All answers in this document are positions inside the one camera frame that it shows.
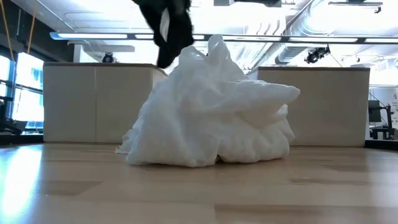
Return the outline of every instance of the ceiling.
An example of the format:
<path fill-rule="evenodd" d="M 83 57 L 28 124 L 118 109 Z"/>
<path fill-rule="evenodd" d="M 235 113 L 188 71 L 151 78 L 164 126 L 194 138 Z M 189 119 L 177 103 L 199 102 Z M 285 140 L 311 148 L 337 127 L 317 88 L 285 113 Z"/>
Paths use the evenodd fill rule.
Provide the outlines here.
<path fill-rule="evenodd" d="M 111 6 L 109 0 L 38 0 L 36 3 L 34 0 L 12 1 L 31 14 L 36 8 L 37 18 L 59 32 L 152 33 L 138 6 L 131 0 L 114 0 Z M 383 0 L 384 5 L 379 14 L 358 7 L 330 7 L 326 0 L 313 0 L 313 4 L 306 10 L 303 7 L 311 0 L 283 0 L 285 4 L 282 8 L 245 2 L 237 2 L 231 6 L 213 6 L 213 1 L 216 0 L 193 0 L 190 15 L 194 33 L 280 35 L 285 31 L 286 24 L 290 25 L 289 21 L 294 18 L 295 22 L 289 26 L 288 31 L 296 35 L 398 34 L 398 23 L 395 19 L 397 0 Z M 301 9 L 303 13 L 295 17 Z M 119 46 L 118 49 L 134 49 L 134 52 L 127 50 L 114 53 L 120 62 L 155 63 L 158 51 L 152 41 L 145 40 L 91 40 L 83 46 L 86 52 L 98 58 L 102 57 L 105 49 L 108 51 L 115 46 Z M 196 42 L 194 46 L 206 53 L 206 42 Z M 227 46 L 232 58 L 244 70 L 255 65 L 273 64 L 274 58 L 281 51 L 289 50 L 284 45 L 270 43 L 229 42 Z M 330 48 L 339 63 L 344 60 L 345 63 L 356 63 L 352 60 L 356 57 L 370 60 L 370 56 L 375 58 L 381 55 L 398 55 L 398 46 L 332 45 Z M 296 64 L 302 62 L 301 58 L 305 54 L 302 50 L 305 49 L 306 47 L 302 47 L 288 60 Z"/>

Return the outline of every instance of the wooden table surface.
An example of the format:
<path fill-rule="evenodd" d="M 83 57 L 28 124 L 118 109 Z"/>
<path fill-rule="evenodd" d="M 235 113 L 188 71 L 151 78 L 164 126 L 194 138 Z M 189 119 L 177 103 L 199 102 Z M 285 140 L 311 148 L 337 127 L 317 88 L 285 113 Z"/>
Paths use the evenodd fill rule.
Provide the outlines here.
<path fill-rule="evenodd" d="M 0 223 L 398 223 L 393 152 L 303 147 L 189 169 L 128 166 L 114 149 L 0 149 Z"/>

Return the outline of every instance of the white cloth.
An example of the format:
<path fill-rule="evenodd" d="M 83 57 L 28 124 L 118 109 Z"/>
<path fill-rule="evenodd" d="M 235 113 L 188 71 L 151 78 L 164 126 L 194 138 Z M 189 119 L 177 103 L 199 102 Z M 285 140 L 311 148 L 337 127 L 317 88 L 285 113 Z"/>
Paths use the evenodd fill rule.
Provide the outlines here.
<path fill-rule="evenodd" d="M 289 153 L 294 135 L 287 103 L 292 86 L 250 80 L 231 60 L 221 35 L 208 42 L 208 57 L 194 47 L 182 50 L 179 65 L 158 83 L 138 120 L 117 150 L 134 165 L 213 165 L 257 162 Z"/>

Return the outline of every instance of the crumpled white fabric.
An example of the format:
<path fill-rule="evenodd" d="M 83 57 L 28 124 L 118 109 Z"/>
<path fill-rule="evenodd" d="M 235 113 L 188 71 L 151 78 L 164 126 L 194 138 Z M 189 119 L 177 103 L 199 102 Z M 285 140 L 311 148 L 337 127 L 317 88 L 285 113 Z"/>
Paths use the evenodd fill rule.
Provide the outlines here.
<path fill-rule="evenodd" d="M 287 105 L 300 90 L 250 80 L 232 61 L 221 35 L 208 42 L 208 56 L 182 50 L 179 65 L 158 83 L 118 153 L 134 165 L 203 167 L 257 162 L 289 153 L 293 132 Z"/>

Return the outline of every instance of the wooden floor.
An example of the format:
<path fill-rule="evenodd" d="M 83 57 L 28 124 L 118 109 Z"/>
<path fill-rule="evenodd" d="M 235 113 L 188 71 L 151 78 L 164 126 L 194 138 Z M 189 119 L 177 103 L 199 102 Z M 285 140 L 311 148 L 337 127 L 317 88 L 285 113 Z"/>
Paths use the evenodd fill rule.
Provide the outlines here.
<path fill-rule="evenodd" d="M 131 167 L 115 146 L 0 149 L 0 223 L 398 223 L 398 155 L 292 149 L 289 158 Z"/>

